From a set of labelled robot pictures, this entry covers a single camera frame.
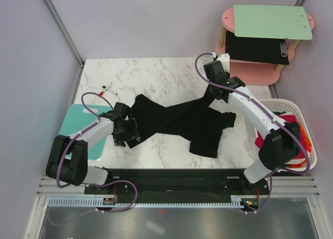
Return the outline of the black t shirt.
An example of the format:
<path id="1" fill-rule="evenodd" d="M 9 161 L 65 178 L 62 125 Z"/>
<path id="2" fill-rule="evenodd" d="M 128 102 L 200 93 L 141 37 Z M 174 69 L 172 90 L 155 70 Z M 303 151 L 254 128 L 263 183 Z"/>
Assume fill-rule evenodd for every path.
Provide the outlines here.
<path id="1" fill-rule="evenodd" d="M 128 117 L 136 119 L 141 143 L 156 133 L 178 135 L 190 141 L 190 153 L 217 158 L 223 130 L 234 126 L 236 114 L 210 108 L 214 100 L 206 89 L 199 99 L 164 107 L 140 94 Z"/>

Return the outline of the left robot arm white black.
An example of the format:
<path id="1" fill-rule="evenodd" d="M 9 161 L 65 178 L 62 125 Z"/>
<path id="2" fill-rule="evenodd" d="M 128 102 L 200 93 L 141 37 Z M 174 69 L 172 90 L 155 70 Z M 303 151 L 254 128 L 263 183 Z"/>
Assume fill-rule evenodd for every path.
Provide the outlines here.
<path id="1" fill-rule="evenodd" d="M 88 151 L 109 135 L 115 146 L 140 140 L 136 119 L 124 119 L 115 111 L 103 112 L 83 130 L 54 138 L 46 175 L 55 179 L 59 188 L 83 184 L 88 176 Z"/>

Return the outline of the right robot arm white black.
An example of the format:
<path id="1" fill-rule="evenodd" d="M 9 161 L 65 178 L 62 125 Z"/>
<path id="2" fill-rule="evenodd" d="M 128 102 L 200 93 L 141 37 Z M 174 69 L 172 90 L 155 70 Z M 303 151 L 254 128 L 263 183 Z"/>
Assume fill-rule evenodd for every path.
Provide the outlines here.
<path id="1" fill-rule="evenodd" d="M 306 151 L 300 142 L 300 127 L 296 122 L 287 123 L 273 114 L 238 79 L 229 79 L 226 83 L 233 87 L 210 82 L 220 90 L 213 95 L 240 111 L 264 139 L 259 159 L 245 169 L 245 177 L 238 181 L 239 190 L 250 194 L 257 188 L 259 180 L 281 169 L 300 152 L 306 155 Z"/>

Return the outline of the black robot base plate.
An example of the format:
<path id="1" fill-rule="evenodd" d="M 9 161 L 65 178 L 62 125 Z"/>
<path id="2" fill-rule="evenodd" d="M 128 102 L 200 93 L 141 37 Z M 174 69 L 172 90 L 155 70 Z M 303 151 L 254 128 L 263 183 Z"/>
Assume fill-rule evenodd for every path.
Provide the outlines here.
<path id="1" fill-rule="evenodd" d="M 231 196 L 263 196 L 268 183 L 246 182 L 243 169 L 109 169 L 108 187 L 86 187 L 85 194 L 111 195 L 130 203 L 139 201 L 222 201 Z"/>

